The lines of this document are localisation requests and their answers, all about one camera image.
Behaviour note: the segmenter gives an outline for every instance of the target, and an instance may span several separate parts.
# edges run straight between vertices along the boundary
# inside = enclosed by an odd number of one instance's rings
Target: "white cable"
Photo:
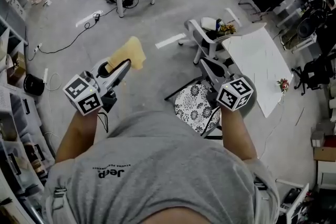
[[[52,80],[52,78],[53,78],[54,75],[57,75],[57,76],[59,77],[59,79],[60,79],[60,84],[59,84],[59,86],[55,87],[54,89],[51,89],[51,88],[50,88],[50,84],[51,84],[51,80]],[[62,78],[61,78],[61,76],[60,76],[58,73],[53,73],[53,74],[50,76],[49,82],[46,84],[46,89],[48,90],[48,106],[49,106],[49,111],[50,111],[50,117],[51,117],[52,122],[53,122],[53,123],[52,123],[52,124],[53,124],[53,125],[52,125],[53,127],[52,127],[52,131],[51,131],[51,132],[45,132],[44,135],[46,135],[46,134],[50,134],[50,137],[49,137],[49,143],[50,143],[50,146],[51,146],[52,150],[54,151],[54,154],[55,154],[55,155],[56,155],[56,152],[55,152],[54,148],[52,147],[50,138],[51,138],[52,135],[58,137],[59,139],[61,139],[61,137],[60,137],[59,135],[57,135],[57,134],[54,133],[54,129],[55,129],[55,121],[54,121],[54,118],[53,118],[53,116],[52,116],[52,111],[51,111],[51,106],[50,106],[50,100],[49,100],[49,97],[50,97],[50,92],[58,90],[61,86],[62,86]]]
[[[273,130],[270,132],[270,134],[267,136],[267,138],[266,138],[266,140],[265,140],[264,151],[263,151],[263,153],[262,153],[262,155],[260,156],[259,159],[261,159],[262,156],[264,155],[264,153],[265,153],[265,151],[266,151],[266,147],[267,147],[267,141],[268,141],[268,139],[270,138],[270,136],[272,135],[273,131],[276,129],[276,127],[278,127],[278,125],[280,124],[281,119],[282,119],[282,115],[283,115],[284,111],[285,111],[285,106],[283,106],[283,108],[282,108],[282,113],[281,113],[281,117],[280,117],[280,120],[279,120],[278,124],[277,124],[276,126],[274,126]]]

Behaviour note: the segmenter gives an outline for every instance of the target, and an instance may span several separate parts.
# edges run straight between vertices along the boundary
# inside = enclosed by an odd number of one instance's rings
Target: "gray t-shirt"
[[[256,223],[257,217],[270,224],[278,216],[275,182],[259,160],[243,162],[163,112],[137,113],[110,138],[54,165],[45,198],[55,188],[67,189],[77,223],[141,223],[172,207],[211,223]],[[63,214],[53,219],[66,223]]]

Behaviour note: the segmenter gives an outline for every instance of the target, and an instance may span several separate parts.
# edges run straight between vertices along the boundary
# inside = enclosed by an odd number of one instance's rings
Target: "black container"
[[[44,91],[44,83],[42,79],[28,74],[23,82],[23,88],[30,94],[40,96]]]

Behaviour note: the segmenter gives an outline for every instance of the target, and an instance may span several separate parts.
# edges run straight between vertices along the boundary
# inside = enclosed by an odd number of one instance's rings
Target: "patterned cushion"
[[[202,84],[188,86],[183,89],[175,100],[175,114],[191,126],[197,133],[202,134],[210,116],[213,113],[206,100],[207,87]],[[207,131],[210,131],[219,121],[220,110],[212,117]]]

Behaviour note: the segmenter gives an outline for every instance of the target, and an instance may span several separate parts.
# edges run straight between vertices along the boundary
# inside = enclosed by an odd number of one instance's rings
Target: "glossy floor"
[[[97,11],[107,13],[114,5],[104,0],[51,0],[50,6],[33,6],[28,16],[29,57],[33,49],[42,43],[43,51],[54,51],[69,45],[84,29],[85,23],[94,23],[92,14]],[[186,33],[184,22],[203,16],[221,17],[225,7],[231,8],[243,24],[249,23],[247,12],[238,5],[239,0],[139,0],[134,9],[127,9],[125,17],[119,18],[115,11],[83,33],[74,44],[57,54],[37,53],[28,69],[42,77],[44,69],[49,75],[60,74],[62,86],[75,74],[90,70],[98,60],[108,57],[124,44],[130,36],[137,36],[143,46],[147,60],[140,71],[131,70],[123,83],[117,88],[117,104],[109,113],[109,126],[112,129],[127,115],[142,110],[165,110],[173,113],[173,106],[163,101],[164,97],[198,76],[200,71],[193,65],[195,47],[179,46],[176,42],[157,49],[155,44],[180,33]],[[266,19],[271,36],[279,29],[271,17]],[[311,57],[308,51],[293,55],[283,51],[278,37],[275,41],[291,68],[304,64]],[[58,85],[53,78],[51,88]],[[310,146],[310,128],[325,113],[323,92],[308,91],[301,96],[290,85],[283,101],[266,119],[256,105],[245,118],[245,123],[256,145],[258,155],[269,166],[276,177],[298,183],[313,183],[314,161]],[[48,91],[40,101],[40,111],[54,148],[60,143],[75,109],[71,106],[62,90]],[[99,123],[97,139],[105,137]]]

